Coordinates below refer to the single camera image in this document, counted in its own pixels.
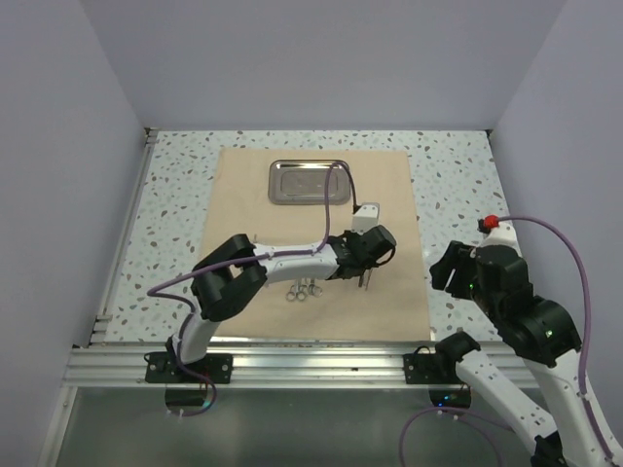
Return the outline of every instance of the gray floor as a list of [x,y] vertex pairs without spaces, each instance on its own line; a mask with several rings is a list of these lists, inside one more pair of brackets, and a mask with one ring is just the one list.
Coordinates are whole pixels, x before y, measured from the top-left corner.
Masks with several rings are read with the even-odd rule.
[[[427,392],[223,390],[198,417],[165,416],[161,389],[84,389],[57,465],[65,466],[397,466],[398,436]],[[492,413],[476,398],[472,407]],[[530,465],[511,433],[488,428],[508,467]],[[424,415],[407,435],[409,465],[496,466],[469,427]]]

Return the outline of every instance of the beige mat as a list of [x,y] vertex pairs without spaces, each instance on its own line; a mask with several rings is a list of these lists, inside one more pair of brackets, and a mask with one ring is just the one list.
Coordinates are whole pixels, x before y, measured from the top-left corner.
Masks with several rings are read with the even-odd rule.
[[[320,298],[287,302],[291,282],[263,288],[218,335],[248,338],[410,341],[429,338],[420,234],[407,154],[387,151],[285,151],[225,149],[214,177],[201,258],[233,234],[258,243],[319,241],[324,207],[274,205],[268,199],[269,167],[279,159],[344,160],[357,201],[381,204],[380,222],[397,242],[393,260],[372,274],[368,291],[357,279],[319,281]],[[331,206],[331,234],[350,228],[351,203]]]

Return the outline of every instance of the white speckled surface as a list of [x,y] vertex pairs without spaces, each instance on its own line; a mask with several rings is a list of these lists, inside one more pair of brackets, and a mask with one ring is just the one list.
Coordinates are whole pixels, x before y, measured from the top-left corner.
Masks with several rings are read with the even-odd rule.
[[[482,131],[161,131],[109,304],[113,320],[106,341],[162,342],[181,324],[183,305],[145,292],[197,262],[212,176],[221,148],[227,147],[406,150],[426,269],[450,240],[477,243],[478,218],[507,213]],[[170,290],[189,293],[187,287]],[[499,340],[474,304],[427,287],[434,339],[462,328],[479,341]]]

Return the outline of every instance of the metal tray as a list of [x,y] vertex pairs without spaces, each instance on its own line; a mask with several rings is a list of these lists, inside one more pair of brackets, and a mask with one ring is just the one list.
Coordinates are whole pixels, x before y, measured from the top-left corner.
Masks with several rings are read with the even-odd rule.
[[[274,204],[323,204],[327,170],[335,161],[275,161],[269,172],[269,199]],[[350,199],[348,175],[335,167],[329,179],[329,203]]]

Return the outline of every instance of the wall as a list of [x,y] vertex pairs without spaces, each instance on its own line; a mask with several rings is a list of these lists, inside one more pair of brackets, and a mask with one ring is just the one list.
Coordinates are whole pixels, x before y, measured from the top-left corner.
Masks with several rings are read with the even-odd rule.
[[36,462],[111,266],[142,127],[81,5],[0,2],[0,455]]
[[[589,373],[618,439],[623,314],[623,3],[568,0],[494,132],[512,213],[547,219],[570,236],[588,270],[594,325]],[[564,246],[519,227],[537,290],[583,322],[579,278]]]
[[146,126],[491,128],[564,0],[82,0]]

